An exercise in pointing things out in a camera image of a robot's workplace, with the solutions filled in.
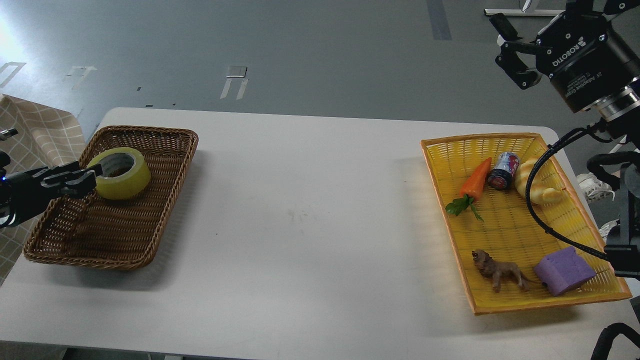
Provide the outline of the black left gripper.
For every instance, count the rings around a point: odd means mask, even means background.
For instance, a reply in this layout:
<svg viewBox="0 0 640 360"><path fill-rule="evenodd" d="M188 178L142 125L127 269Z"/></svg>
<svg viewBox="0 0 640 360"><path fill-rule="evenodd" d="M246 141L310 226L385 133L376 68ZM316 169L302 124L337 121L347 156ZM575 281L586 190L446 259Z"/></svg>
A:
<svg viewBox="0 0 640 360"><path fill-rule="evenodd" d="M73 161L52 168L4 174L1 178L1 227L18 227L42 214L52 199L81 199L92 193L97 182L94 178L81 178L85 174L102 176L102 165L81 168L78 161Z"/></svg>

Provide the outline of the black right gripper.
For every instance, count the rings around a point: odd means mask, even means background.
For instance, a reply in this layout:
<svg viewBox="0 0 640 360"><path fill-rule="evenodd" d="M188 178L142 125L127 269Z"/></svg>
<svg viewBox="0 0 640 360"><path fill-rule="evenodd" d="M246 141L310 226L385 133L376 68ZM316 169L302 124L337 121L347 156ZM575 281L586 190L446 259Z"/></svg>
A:
<svg viewBox="0 0 640 360"><path fill-rule="evenodd" d="M565 11L542 28L535 42L523 42L503 13L489 22L498 32L500 54L494 62L522 90L548 76L569 109L589 109L620 92L639 77L639 57L605 16L619 16L640 6L639 0L567 0ZM521 54L535 55L535 68Z"/></svg>

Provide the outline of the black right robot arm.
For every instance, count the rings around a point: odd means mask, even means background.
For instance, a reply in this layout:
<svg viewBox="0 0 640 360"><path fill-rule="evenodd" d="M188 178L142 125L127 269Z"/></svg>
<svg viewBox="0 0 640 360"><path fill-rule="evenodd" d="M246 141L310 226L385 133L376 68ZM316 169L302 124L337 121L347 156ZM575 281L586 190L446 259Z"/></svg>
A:
<svg viewBox="0 0 640 360"><path fill-rule="evenodd" d="M522 90L546 76L574 113L594 109L594 125L565 134L535 162L525 184L525 202L532 218L556 239L612 265L615 276L639 278L639 166L637 150L599 153L587 170L621 196L619 225L603 250L576 243L548 226L537 215L530 190L542 166L556 153L585 135L607 132L639 146L639 57L615 32L615 16L639 6L637 0L608 0L602 11L592 0L568 0L564 10L550 10L551 21L531 42L525 42L508 20L506 10L486 9L498 32L500 54L494 60Z"/></svg>

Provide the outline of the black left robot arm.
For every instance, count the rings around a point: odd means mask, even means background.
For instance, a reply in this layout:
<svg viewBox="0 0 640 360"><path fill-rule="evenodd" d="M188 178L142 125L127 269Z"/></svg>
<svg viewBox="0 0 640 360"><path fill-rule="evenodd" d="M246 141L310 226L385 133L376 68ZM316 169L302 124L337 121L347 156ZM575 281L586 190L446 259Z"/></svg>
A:
<svg viewBox="0 0 640 360"><path fill-rule="evenodd" d="M100 164L85 169L78 161L54 167L42 166L31 170L7 173L11 159L1 153L0 218L2 228L18 227L25 221L43 214L48 204L67 196L81 199L94 191L98 177L102 176Z"/></svg>

